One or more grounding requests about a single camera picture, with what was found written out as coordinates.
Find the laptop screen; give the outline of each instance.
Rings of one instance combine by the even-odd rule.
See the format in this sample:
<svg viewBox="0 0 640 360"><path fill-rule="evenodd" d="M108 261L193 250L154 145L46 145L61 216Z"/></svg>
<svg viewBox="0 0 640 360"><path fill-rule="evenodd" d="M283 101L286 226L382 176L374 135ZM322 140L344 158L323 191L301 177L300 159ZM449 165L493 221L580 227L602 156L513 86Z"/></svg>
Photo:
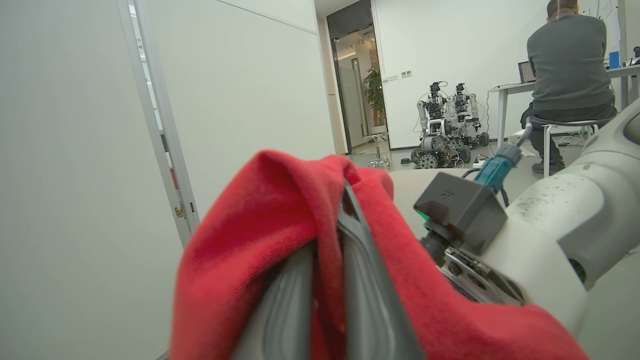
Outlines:
<svg viewBox="0 0 640 360"><path fill-rule="evenodd" d="M520 68L520 82L524 83L532 83L536 80L536 77L533 75L533 70L531 70L531 65L529 62L519 63L518 67Z"/></svg>

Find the black pants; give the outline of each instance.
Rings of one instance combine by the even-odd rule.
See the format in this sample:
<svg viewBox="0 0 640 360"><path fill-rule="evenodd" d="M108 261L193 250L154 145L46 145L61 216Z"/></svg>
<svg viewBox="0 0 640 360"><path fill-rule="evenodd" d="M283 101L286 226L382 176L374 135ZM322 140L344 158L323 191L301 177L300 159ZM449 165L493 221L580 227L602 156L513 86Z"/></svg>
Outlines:
<svg viewBox="0 0 640 360"><path fill-rule="evenodd" d="M529 105L529 109L522 114L522 119L520 122L522 123L522 128L524 129L527 124L527 117L535 116L542 120L553 120L560 122L573 122L573 121L584 121L584 120L605 120L611 119L618 114L616 110L613 100L611 103L607 103L604 105L594 106L592 108L584 108L584 109L572 109L572 110L535 110L533 108L533 102ZM536 149L538 154L540 154L540 158L544 159L544 143L545 143L545 132L542 125L532 124L533 131L529 136L529 140L531 141L531 145ZM549 154L549 163L559 163L562 161L562 156L560 156L560 150L556 147L556 143L554 143L553 139L551 139L550 143L550 154Z"/></svg>

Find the man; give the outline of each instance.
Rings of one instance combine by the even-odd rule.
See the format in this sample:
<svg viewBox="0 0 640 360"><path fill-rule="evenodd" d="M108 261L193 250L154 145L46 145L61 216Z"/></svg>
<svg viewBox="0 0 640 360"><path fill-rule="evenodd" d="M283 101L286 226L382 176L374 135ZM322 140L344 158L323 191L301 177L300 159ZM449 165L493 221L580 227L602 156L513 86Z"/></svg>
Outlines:
<svg viewBox="0 0 640 360"><path fill-rule="evenodd" d="M578 15L578 9L577 0L551 0L547 24L527 42L536 89L522 114L522 128L529 116L572 122L610 119L618 113L604 67L607 28L602 20ZM533 129L531 145L543 158L543 128L533 124ZM553 174L564 169L564 162L553 140L550 148ZM533 165L532 170L542 174L543 164Z"/></svg>

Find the red towel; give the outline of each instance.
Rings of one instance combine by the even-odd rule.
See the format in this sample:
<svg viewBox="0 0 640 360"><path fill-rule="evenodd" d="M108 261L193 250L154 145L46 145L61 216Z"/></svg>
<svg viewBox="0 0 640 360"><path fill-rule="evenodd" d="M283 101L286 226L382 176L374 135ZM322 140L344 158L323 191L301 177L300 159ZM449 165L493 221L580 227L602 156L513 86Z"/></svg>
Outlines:
<svg viewBox="0 0 640 360"><path fill-rule="evenodd" d="M341 156L261 152L236 175L187 246L178 271L172 360L227 359L265 273L318 238L313 359L344 358L338 205L346 178L430 360L587 359L544 310L476 304L453 290L394 206L386 172Z"/></svg>

